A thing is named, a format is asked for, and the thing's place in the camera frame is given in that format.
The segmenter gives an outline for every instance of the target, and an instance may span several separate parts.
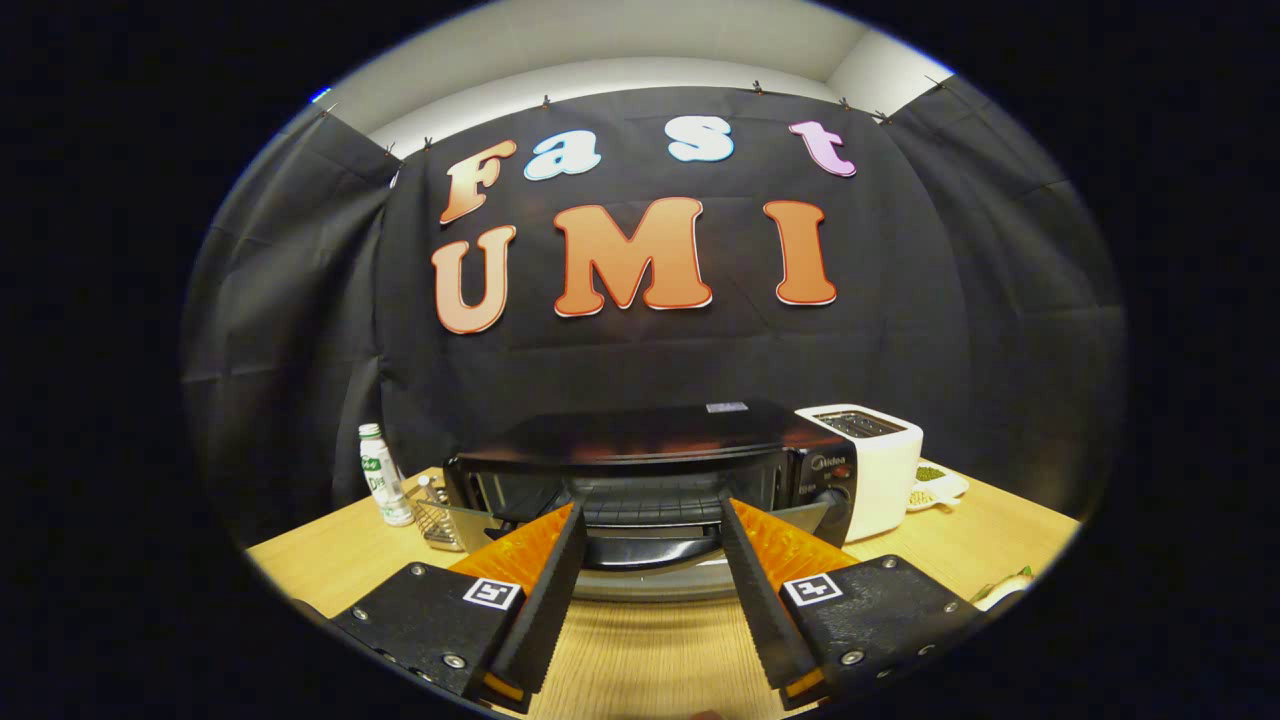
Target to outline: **black backdrop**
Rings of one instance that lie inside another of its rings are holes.
[[[403,167],[337,118],[305,113],[232,191],[196,265],[183,383],[215,502],[253,543],[362,497],[365,421],[384,423],[408,474],[538,413],[753,395],[906,418],[925,429],[925,456],[1080,514],[1123,409],[1123,313],[1105,246],[1047,154],[968,83],[946,85],[881,126],[733,88],[594,95],[470,128]],[[677,115],[724,118],[733,154],[677,161],[663,133]],[[804,120],[844,138],[854,177],[809,158],[787,131]],[[531,147],[568,129],[596,133],[599,165],[525,179]],[[503,140],[520,150],[485,204],[442,228],[448,168]],[[603,205],[630,236],[671,196],[703,202],[710,305],[607,300],[596,315],[557,316],[564,241],[553,217]],[[774,297],[771,200],[823,209],[835,302]],[[502,224],[518,229],[506,311],[483,333],[453,334],[435,318],[431,254],[472,243],[463,299],[477,302],[474,243]]]

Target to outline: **ceiling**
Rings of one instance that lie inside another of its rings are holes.
[[[324,102],[364,133],[508,76],[612,58],[698,58],[827,82],[867,26],[803,0],[500,0],[407,40]]]

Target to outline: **white toaster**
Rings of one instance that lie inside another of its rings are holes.
[[[803,407],[796,415],[849,438],[856,448],[854,512],[845,542],[896,528],[906,516],[924,432],[859,405]]]

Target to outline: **toaster oven handle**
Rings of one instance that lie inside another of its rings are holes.
[[[700,538],[617,538],[586,539],[584,570],[655,570],[687,562],[721,548],[719,534]]]

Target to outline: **plastic bottle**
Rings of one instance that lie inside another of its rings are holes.
[[[378,423],[360,425],[360,465],[365,469],[365,482],[374,493],[383,520],[396,528],[412,523],[413,509],[401,487],[403,475],[392,460]]]

